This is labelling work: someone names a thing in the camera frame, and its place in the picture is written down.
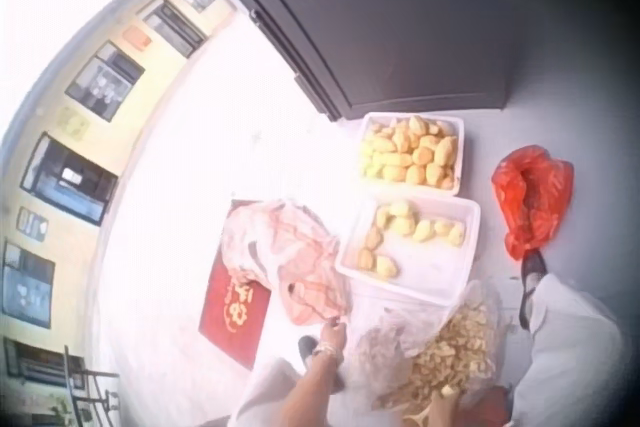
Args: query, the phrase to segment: shoe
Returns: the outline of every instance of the shoe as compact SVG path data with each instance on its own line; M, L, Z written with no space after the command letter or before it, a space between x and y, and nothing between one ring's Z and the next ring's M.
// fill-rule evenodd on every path
M538 249L530 250L524 254L522 259L522 268L521 268L521 276L522 276L522 302L520 303L520 326L524 330L529 330L529 316L527 315L527 303L529 299L536 291L535 287L527 292L527 277L532 274L536 274L542 279L545 275L547 275L547 266L544 262L544 258Z
M298 351L300 352L300 358L302 359L302 363L305 368L309 370L311 366L311 359L313 358L313 351L318 346L318 341L309 335L305 335L304 337L300 337L298 340ZM333 381L333 387L331 389L331 395L337 394L338 392L342 392L344 390L344 380L339 373L336 372L336 378Z

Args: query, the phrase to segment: white tray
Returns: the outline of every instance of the white tray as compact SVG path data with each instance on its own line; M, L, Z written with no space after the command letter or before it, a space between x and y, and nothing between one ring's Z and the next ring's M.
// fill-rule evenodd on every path
M467 285L480 228L480 206L468 199L435 197L428 193L407 195L387 186L365 193L348 238L342 239L336 262L338 272L398 294L407 295L442 306L454 305ZM408 200L420 219L451 219L464 222L465 239L460 247L435 237L424 243L385 231L384 242L376 254L392 258L399 269L393 279L382 280L373 272L358 270L358 252L367 231L374 222L379 205L394 200Z
M360 147L360 143L364 139L365 134L371 127L371 124L381 124L381 125L389 125L393 119L409 119L417 115L425 120L442 120L443 122L448 122L453 127L455 131L455 135L458 137L458 151L456 155L456 162L453 165L453 177L454 184L453 189L451 190L443 190L438 189L436 187L431 187L429 185L412 185L404 182L389 182L387 180L382 179L370 179L368 177L362 177L363 182L372 186L388 186L393 185L394 187L400 187L405 189L407 192L418 191L418 192L430 192L432 194L437 195L446 195L446 196L455 196L458 195L460 191L460 182L462 179L462 157L464 155L464 122L462 119L458 117L446 117L443 115L432 115L429 113L426 114L410 114L410 113L400 113L400 112L370 112L364 116L362 120L362 125L360 127L360 133L358 136L358 147Z

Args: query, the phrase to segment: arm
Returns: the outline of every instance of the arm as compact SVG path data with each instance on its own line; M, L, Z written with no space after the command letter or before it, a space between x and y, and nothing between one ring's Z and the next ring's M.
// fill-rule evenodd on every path
M345 324L333 327L326 324L320 336L342 352L347 341ZM337 359L328 352L320 352L311 360L311 367L298 381L284 401L280 414L282 427L322 427L326 424L329 395L338 370Z

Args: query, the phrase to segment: human hand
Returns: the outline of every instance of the human hand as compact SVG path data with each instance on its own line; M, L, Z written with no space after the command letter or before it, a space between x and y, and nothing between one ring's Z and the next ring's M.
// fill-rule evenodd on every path
M347 325L339 322L337 317L327 322L322 327L320 342L326 342L337 352L342 352L347 345Z
M462 392L452 390L448 385L442 390L444 395L440 392L431 394L431 408L427 416L429 427L453 427Z

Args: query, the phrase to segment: door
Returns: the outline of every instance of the door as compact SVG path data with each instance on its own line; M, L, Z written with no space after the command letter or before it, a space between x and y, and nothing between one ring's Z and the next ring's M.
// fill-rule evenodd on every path
M507 0L240 0L319 111L502 107Z

